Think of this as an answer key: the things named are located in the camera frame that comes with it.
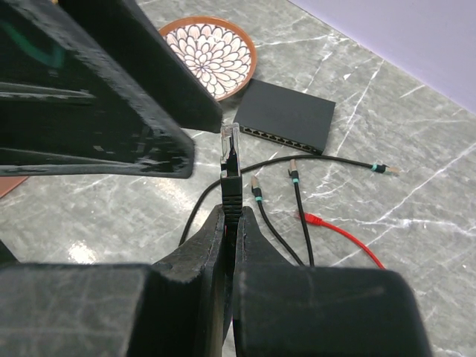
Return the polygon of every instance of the patterned plate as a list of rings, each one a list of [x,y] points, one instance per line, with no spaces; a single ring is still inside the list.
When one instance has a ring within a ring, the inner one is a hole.
[[[187,17],[159,32],[216,100],[230,97],[253,76],[257,64],[253,41],[228,21]]]

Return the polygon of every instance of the cable strain relief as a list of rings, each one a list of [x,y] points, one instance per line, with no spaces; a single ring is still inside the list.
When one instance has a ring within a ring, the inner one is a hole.
[[[387,165],[374,164],[370,169],[375,173],[384,173]]]
[[[263,199],[263,193],[261,192],[261,188],[259,187],[252,188],[251,192],[254,194],[255,198],[261,197],[261,199]]]
[[[290,171],[288,170],[289,177],[291,177],[293,182],[299,182],[299,172],[297,170]]]

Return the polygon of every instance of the marble floor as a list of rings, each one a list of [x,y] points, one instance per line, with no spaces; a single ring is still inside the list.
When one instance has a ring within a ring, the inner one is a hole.
[[[306,210],[362,239],[409,282],[434,354],[476,356],[476,116],[285,0],[140,0],[140,6],[158,28],[191,15],[238,24],[257,47],[256,78],[337,103],[326,154],[402,170],[386,176],[328,162],[298,163]],[[226,123],[239,101],[223,103]],[[197,151],[192,178],[30,178],[0,201],[0,239],[21,261],[159,260],[177,246],[200,192],[219,175],[219,136],[188,133]],[[296,153],[241,139],[242,166]],[[256,174],[270,219],[305,260],[286,170],[282,164]],[[254,206],[249,179],[244,199]],[[215,191],[192,231],[217,203]],[[318,265],[373,266],[339,235],[310,231]],[[234,356],[230,336],[224,356]]]

